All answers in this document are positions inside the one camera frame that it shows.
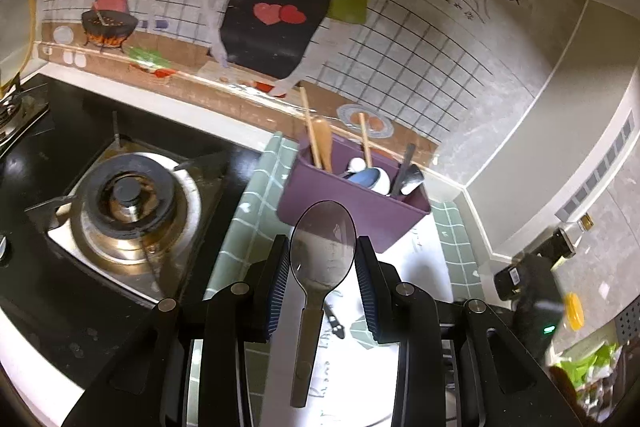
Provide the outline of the gloved right hand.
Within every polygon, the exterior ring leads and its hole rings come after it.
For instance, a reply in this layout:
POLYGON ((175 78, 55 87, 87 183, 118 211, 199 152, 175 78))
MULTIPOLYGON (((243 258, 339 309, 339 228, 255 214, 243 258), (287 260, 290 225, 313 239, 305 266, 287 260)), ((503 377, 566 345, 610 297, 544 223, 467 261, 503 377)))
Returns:
POLYGON ((577 393, 570 381, 567 373, 559 366, 549 366, 548 374, 550 379, 554 382, 555 386, 561 392, 561 395, 567 401, 572 408, 575 415, 580 421, 584 421, 584 411, 579 407, 577 403, 577 393))

